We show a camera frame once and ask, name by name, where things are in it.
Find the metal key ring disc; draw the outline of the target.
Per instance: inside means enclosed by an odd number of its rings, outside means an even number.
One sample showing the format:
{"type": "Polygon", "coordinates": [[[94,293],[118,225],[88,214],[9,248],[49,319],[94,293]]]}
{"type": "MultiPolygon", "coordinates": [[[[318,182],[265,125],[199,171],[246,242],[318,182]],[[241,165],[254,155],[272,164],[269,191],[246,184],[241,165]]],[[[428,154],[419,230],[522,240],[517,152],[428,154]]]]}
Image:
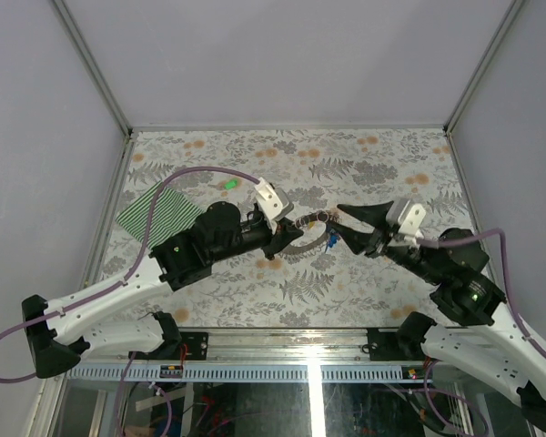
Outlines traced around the metal key ring disc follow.
{"type": "Polygon", "coordinates": [[[306,255],[314,249],[324,248],[325,250],[329,233],[334,232],[330,229],[330,221],[339,222],[339,213],[336,210],[319,210],[298,218],[295,222],[298,229],[311,229],[317,223],[321,223],[324,225],[324,230],[319,237],[309,243],[301,246],[290,244],[281,251],[281,255],[283,257],[297,257],[306,255]]]}

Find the blue key tag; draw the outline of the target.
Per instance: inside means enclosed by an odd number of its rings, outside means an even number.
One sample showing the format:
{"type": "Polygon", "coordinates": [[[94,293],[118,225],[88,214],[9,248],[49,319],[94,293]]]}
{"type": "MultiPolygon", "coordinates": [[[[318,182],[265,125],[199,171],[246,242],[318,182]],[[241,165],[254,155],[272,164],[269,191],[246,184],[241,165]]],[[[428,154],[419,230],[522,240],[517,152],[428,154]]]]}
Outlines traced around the blue key tag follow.
{"type": "Polygon", "coordinates": [[[325,251],[332,249],[339,242],[339,235],[335,232],[330,232],[326,243],[325,251]]]}

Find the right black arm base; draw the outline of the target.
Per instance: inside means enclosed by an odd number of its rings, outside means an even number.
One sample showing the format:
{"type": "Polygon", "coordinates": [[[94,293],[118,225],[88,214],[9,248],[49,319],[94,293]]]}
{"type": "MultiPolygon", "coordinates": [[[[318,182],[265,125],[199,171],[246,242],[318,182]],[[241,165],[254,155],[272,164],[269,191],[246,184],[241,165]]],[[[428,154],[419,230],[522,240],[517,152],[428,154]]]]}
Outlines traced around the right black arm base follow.
{"type": "Polygon", "coordinates": [[[431,317],[413,311],[395,331],[367,328],[367,342],[361,350],[371,361],[424,361],[421,344],[435,325],[431,317]]]}

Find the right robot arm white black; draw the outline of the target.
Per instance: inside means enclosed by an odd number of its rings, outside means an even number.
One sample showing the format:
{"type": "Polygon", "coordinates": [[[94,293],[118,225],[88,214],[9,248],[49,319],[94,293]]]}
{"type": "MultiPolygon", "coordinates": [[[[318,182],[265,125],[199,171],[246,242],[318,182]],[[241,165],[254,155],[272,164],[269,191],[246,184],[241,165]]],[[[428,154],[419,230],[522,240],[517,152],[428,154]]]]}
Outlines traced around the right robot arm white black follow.
{"type": "Polygon", "coordinates": [[[501,229],[473,234],[446,229],[425,239],[426,209],[409,198],[373,206],[340,204],[339,210],[372,226],[370,233],[336,222],[329,225],[356,255],[385,257],[434,286],[431,301],[449,320],[481,336],[488,352],[429,316],[412,312],[397,331],[397,348],[407,359],[424,355],[455,366],[484,382],[521,409],[526,421],[546,433],[546,340],[511,303],[511,283],[497,286],[483,273],[490,258],[481,240],[505,236],[501,229]]]}

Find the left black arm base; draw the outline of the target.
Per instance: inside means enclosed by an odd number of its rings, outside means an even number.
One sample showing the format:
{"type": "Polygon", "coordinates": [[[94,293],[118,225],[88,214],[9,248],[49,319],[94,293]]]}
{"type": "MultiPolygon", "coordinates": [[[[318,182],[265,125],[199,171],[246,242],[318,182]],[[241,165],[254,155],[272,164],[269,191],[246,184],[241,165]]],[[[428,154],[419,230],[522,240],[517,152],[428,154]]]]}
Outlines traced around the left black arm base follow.
{"type": "Polygon", "coordinates": [[[208,333],[184,331],[177,326],[171,314],[158,312],[154,319],[161,328],[162,342],[151,352],[156,360],[204,361],[207,358],[208,333]]]}

